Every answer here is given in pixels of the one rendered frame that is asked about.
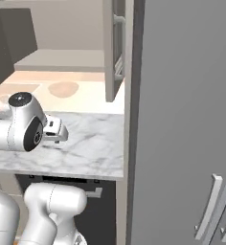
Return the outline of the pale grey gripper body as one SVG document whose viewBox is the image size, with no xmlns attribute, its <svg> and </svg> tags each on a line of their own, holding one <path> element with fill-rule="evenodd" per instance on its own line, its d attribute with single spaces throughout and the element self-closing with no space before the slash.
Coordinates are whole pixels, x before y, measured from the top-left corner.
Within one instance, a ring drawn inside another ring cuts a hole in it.
<svg viewBox="0 0 226 245">
<path fill-rule="evenodd" d="M 61 122 L 49 122 L 43 129 L 43 140 L 53 142 L 66 142 L 68 130 Z"/>
</svg>

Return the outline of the beige base cabinet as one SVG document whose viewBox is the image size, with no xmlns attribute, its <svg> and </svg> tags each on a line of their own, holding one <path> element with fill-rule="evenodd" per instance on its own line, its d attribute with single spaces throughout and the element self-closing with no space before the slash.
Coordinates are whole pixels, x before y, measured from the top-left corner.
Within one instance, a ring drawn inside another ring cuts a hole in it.
<svg viewBox="0 0 226 245">
<path fill-rule="evenodd" d="M 0 172 L 0 190 L 7 193 L 18 204 L 20 219 L 16 236 L 19 237 L 23 233 L 28 213 L 24 205 L 22 190 L 14 174 Z"/>
</svg>

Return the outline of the beige cabinet door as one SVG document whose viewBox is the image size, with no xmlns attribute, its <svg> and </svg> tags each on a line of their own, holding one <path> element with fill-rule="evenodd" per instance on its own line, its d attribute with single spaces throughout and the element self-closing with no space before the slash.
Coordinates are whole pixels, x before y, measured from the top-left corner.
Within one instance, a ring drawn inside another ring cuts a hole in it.
<svg viewBox="0 0 226 245">
<path fill-rule="evenodd" d="M 124 16 L 125 0 L 102 0 L 105 98 L 112 102 L 124 80 L 115 80 L 113 15 Z"/>
</svg>

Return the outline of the black dishwasher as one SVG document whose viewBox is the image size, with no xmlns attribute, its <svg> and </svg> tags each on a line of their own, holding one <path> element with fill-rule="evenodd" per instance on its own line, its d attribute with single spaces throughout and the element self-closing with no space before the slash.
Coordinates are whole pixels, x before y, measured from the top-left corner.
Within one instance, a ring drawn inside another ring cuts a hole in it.
<svg viewBox="0 0 226 245">
<path fill-rule="evenodd" d="M 25 192 L 31 183 L 39 182 L 75 186 L 85 191 L 102 188 L 100 198 L 87 199 L 84 212 L 75 217 L 75 222 L 88 245 L 116 245 L 115 181 L 26 174 L 16 174 L 15 177 L 22 192 Z"/>
</svg>

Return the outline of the grey fridge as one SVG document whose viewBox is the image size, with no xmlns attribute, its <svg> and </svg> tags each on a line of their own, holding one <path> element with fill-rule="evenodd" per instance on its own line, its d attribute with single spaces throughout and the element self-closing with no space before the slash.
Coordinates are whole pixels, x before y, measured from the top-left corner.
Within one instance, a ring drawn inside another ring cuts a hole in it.
<svg viewBox="0 0 226 245">
<path fill-rule="evenodd" d="M 194 238 L 226 185 L 226 0 L 146 0 L 132 245 Z"/>
</svg>

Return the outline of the beige wall cabinet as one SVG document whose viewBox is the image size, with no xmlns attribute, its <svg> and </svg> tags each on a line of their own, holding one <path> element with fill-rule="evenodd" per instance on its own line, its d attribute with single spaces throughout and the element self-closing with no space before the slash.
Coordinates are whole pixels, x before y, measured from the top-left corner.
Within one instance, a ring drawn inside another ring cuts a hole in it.
<svg viewBox="0 0 226 245">
<path fill-rule="evenodd" d="M 17 71 L 104 70 L 102 0 L 2 0 L 0 9 L 26 11 L 33 22 L 36 44 Z"/>
</svg>

